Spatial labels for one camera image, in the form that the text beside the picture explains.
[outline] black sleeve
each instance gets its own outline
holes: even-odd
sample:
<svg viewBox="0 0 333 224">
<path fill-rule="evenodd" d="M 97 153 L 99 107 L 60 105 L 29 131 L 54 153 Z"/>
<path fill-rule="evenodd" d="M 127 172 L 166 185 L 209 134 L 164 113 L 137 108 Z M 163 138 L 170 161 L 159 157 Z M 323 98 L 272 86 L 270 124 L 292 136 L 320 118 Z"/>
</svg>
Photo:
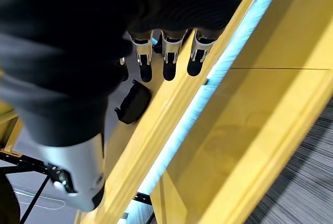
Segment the black sleeve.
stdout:
<svg viewBox="0 0 333 224">
<path fill-rule="evenodd" d="M 103 130 L 115 61 L 132 50 L 122 35 L 137 10 L 123 3 L 0 0 L 0 94 L 35 141 L 69 146 Z"/>
</svg>

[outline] wooden plank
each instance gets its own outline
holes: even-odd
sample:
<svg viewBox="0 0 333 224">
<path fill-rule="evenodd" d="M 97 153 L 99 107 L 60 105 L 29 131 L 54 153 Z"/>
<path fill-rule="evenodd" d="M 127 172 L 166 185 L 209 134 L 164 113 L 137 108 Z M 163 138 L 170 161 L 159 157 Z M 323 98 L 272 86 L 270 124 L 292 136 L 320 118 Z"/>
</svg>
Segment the wooden plank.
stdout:
<svg viewBox="0 0 333 224">
<path fill-rule="evenodd" d="M 246 220 L 333 93 L 332 6 L 272 2 L 151 194 L 159 224 Z"/>
<path fill-rule="evenodd" d="M 104 203 L 100 205 L 98 213 L 89 213 L 82 223 L 117 223 L 185 109 L 199 87 L 205 82 L 217 57 L 221 55 L 230 41 L 252 1 L 242 1 L 205 60 L 200 76 L 190 77 L 186 72 L 191 41 L 185 44 L 178 58 L 175 79 L 161 83 L 149 108 L 129 137 L 126 148 L 120 157 L 118 154 L 119 159 L 115 161 L 106 182 Z M 122 135 L 125 132 L 125 127 L 123 131 L 117 132 L 116 130 L 115 134 L 112 134 L 110 143 L 117 142 L 117 139 L 123 140 Z"/>
</svg>

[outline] gray carpet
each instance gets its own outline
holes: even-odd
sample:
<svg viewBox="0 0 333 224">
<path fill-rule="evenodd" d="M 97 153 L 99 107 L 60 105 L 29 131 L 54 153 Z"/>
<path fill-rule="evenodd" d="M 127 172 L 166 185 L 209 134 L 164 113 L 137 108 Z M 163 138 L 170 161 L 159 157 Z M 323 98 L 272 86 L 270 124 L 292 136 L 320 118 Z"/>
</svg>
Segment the gray carpet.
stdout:
<svg viewBox="0 0 333 224">
<path fill-rule="evenodd" d="M 246 224 L 333 223 L 333 100 Z"/>
</svg>

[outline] black rubber pad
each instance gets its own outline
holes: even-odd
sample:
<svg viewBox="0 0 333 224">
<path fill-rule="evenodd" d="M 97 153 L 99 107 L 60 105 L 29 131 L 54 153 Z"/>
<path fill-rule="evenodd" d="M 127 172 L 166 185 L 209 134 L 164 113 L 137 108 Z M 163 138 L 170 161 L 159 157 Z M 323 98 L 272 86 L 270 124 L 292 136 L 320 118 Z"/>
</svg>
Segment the black rubber pad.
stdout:
<svg viewBox="0 0 333 224">
<path fill-rule="evenodd" d="M 139 65 L 140 75 L 143 82 L 150 82 L 152 79 L 152 70 L 151 65 L 143 64 Z"/>
<path fill-rule="evenodd" d="M 163 77 L 167 81 L 171 81 L 175 78 L 176 75 L 176 64 L 173 63 L 164 63 L 163 65 Z"/>
</svg>

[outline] blue led strip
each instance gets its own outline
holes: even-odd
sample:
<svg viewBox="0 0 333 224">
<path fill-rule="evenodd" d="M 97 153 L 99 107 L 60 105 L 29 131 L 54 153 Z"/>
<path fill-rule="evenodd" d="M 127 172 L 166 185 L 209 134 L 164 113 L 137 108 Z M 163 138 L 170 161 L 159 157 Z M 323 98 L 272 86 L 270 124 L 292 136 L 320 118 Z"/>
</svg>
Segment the blue led strip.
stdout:
<svg viewBox="0 0 333 224">
<path fill-rule="evenodd" d="M 230 43 L 208 74 L 208 83 L 200 87 L 161 153 L 142 182 L 139 192 L 151 194 L 172 157 L 181 146 L 194 122 L 221 83 L 223 77 L 251 36 L 272 0 L 255 0 L 234 33 Z"/>
</svg>

